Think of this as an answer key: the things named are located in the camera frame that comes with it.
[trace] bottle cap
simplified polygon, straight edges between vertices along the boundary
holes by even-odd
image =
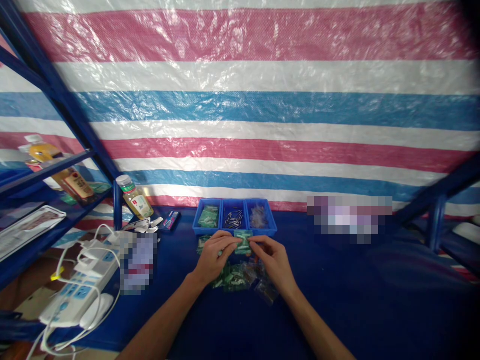
[[[18,147],[18,150],[20,150],[21,153],[28,154],[30,152],[31,147],[32,147],[32,145],[30,145],[30,144],[22,145],[22,146]]]
[[[29,143],[38,143],[44,139],[40,135],[27,135],[25,136],[25,140],[27,140]]]
[[[132,182],[132,179],[128,175],[120,175],[119,177],[116,178],[116,183],[119,186],[125,186],[128,185]]]

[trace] blue table surface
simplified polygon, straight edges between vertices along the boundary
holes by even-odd
[[[142,295],[121,296],[108,319],[79,346],[121,351],[180,286],[198,261],[195,208],[162,233],[157,275]],[[287,249],[300,289],[358,359],[453,359],[478,347],[480,292],[406,230],[373,245],[314,235],[305,213],[274,212],[274,238]],[[233,264],[245,260],[233,255]],[[116,296],[120,275],[106,292]],[[54,342],[78,331],[57,330]],[[208,287],[185,319],[169,359],[314,358],[284,300],[272,307],[252,289]]]

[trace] green plastic part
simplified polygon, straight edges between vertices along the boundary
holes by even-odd
[[[249,238],[251,238],[253,235],[254,233],[251,230],[235,230],[233,232],[233,236],[242,240],[242,242],[237,245],[235,254],[247,256],[252,255],[252,248],[250,247]]]

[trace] bottle label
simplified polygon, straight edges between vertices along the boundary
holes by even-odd
[[[138,213],[144,218],[152,216],[152,211],[150,210],[150,204],[143,195],[139,195],[133,198],[131,204],[137,209]]]
[[[39,162],[35,163],[27,163],[26,164],[34,173],[38,173],[39,171],[42,170],[42,166],[40,165]],[[45,180],[43,180],[45,184],[48,185],[49,188],[53,190],[63,190],[62,187],[59,185],[58,182],[56,182],[54,179],[51,177],[47,177]]]
[[[120,186],[120,189],[125,193],[131,193],[133,190],[135,190],[135,184],[131,183],[130,185],[127,186]]]
[[[69,177],[63,179],[73,191],[75,191],[79,197],[82,199],[89,198],[95,193],[90,185],[85,181],[85,179],[78,172],[72,172]]]

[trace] small plastic bag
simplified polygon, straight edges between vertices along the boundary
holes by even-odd
[[[242,270],[243,270],[243,277],[245,281],[252,286],[252,284],[257,280],[257,273],[255,271],[255,267],[250,264],[249,262],[242,261],[241,263]]]
[[[235,230],[233,232],[233,236],[242,239],[242,242],[237,244],[237,248],[235,249],[236,255],[252,255],[252,248],[250,247],[249,238],[251,238],[253,235],[253,231],[250,230]]]
[[[205,243],[208,240],[210,240],[211,237],[212,237],[211,235],[200,236],[200,238],[198,239],[198,247],[196,249],[196,253],[198,255],[202,255],[202,252],[204,251]]]
[[[224,278],[223,291],[226,293],[233,293],[242,290],[250,289],[250,284],[247,282],[243,266],[241,264],[233,265],[230,274]]]
[[[250,226],[255,229],[264,229],[268,227],[269,221],[265,214],[265,208],[263,206],[255,206],[251,210]]]
[[[219,208],[217,206],[205,206],[201,212],[198,224],[202,228],[216,228],[219,226]]]
[[[279,292],[275,286],[267,280],[260,281],[255,288],[255,292],[260,295],[268,306],[272,306],[279,297]]]
[[[230,275],[231,272],[231,265],[230,262],[227,261],[225,267],[221,270],[220,275],[211,283],[211,287],[213,289],[221,288],[225,286],[225,279]]]

